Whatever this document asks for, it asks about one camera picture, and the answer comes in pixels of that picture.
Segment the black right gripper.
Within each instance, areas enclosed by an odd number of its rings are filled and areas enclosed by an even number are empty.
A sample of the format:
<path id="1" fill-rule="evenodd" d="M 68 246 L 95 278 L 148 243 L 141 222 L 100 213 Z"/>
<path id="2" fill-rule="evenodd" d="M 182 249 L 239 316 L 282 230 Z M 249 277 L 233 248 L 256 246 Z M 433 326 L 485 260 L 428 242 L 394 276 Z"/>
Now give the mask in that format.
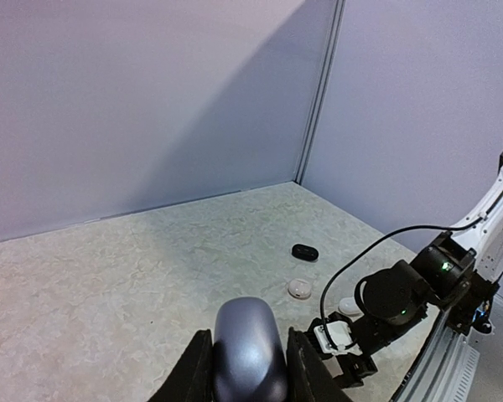
<path id="1" fill-rule="evenodd" d="M 341 354 L 336 359 L 342 374 L 334 378 L 341 388 L 357 388 L 363 379 L 377 373 L 372 356 L 407 332 L 407 326 L 388 322 L 354 322 L 342 341 L 336 341 Z"/>

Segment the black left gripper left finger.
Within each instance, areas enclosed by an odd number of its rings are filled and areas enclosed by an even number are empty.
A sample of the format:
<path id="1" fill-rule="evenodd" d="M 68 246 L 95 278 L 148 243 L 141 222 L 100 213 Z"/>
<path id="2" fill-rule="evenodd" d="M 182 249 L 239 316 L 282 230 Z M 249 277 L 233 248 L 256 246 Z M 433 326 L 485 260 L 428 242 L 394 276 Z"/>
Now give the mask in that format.
<path id="1" fill-rule="evenodd" d="M 211 330 L 198 330 L 162 386 L 148 401 L 212 401 L 212 356 Z"/>

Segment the black oval charging case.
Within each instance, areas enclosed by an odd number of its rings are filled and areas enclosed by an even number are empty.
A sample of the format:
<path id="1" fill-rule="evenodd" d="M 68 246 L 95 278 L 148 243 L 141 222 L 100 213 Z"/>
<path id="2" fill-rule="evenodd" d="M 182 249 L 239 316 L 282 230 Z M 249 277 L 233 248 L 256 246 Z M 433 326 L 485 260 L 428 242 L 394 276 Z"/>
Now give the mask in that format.
<path id="1" fill-rule="evenodd" d="M 291 255 L 299 260 L 314 262 L 319 258 L 319 252 L 312 246 L 295 244 L 291 249 Z"/>

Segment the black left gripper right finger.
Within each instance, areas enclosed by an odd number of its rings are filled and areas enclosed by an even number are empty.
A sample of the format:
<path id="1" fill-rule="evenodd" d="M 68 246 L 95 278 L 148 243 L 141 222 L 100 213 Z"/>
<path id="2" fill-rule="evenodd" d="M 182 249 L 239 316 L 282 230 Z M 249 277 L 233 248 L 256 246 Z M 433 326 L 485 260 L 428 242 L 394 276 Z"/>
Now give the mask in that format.
<path id="1" fill-rule="evenodd" d="M 351 398 L 334 382 L 305 334 L 293 327 L 288 329 L 286 358 L 288 401 L 351 401 Z"/>

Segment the white oval charging case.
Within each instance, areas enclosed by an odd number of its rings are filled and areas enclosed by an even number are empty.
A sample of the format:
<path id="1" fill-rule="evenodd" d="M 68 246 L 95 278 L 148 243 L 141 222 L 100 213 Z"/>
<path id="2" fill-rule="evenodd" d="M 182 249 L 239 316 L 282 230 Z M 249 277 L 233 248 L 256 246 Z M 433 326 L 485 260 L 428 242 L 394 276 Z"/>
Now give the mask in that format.
<path id="1" fill-rule="evenodd" d="M 338 303 L 338 310 L 341 314 L 348 317 L 356 317 L 363 314 L 354 297 L 344 297 L 340 299 Z"/>

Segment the round white pink case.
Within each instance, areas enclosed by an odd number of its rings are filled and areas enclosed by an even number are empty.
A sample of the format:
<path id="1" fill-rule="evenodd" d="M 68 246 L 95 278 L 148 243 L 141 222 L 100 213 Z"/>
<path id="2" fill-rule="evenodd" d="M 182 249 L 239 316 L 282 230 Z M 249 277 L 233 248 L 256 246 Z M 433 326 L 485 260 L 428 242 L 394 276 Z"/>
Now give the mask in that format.
<path id="1" fill-rule="evenodd" d="M 287 284 L 288 294 L 299 300 L 306 300 L 311 297 L 312 284 L 304 279 L 294 278 Z"/>

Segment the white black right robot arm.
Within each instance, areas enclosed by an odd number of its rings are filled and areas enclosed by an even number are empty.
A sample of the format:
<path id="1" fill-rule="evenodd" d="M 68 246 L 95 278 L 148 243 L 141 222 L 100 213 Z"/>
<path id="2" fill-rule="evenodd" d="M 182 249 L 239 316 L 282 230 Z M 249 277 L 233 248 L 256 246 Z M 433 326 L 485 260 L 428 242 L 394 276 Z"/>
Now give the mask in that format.
<path id="1" fill-rule="evenodd" d="M 413 260 L 362 278 L 355 304 L 362 317 L 350 322 L 351 345 L 337 358 L 342 374 L 336 383 L 355 388 L 373 375 L 372 355 L 418 325 L 434 305 L 447 313 L 454 332 L 483 332 L 503 276 L 503 152 L 495 183 L 460 226 L 441 229 Z"/>

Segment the lavender oval charging case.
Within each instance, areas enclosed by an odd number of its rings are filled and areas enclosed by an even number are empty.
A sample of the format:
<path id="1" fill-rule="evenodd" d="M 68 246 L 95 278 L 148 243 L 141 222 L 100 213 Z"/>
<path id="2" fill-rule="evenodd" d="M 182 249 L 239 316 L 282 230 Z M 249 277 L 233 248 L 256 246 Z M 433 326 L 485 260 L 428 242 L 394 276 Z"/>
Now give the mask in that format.
<path id="1" fill-rule="evenodd" d="M 217 312 L 213 345 L 216 401 L 285 401 L 288 371 L 272 309 L 260 298 L 225 302 Z"/>

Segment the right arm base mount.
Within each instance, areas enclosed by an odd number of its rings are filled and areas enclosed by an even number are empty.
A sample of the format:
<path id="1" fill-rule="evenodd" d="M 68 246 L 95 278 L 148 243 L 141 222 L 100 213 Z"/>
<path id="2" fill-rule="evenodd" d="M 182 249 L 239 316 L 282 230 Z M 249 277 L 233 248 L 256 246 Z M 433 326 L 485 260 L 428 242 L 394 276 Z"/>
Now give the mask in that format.
<path id="1" fill-rule="evenodd" d="M 490 314 L 495 294 L 500 289 L 501 277 L 499 275 L 496 281 L 489 281 L 474 273 L 467 292 L 449 310 L 446 326 L 465 336 L 471 329 L 483 335 L 491 334 Z"/>

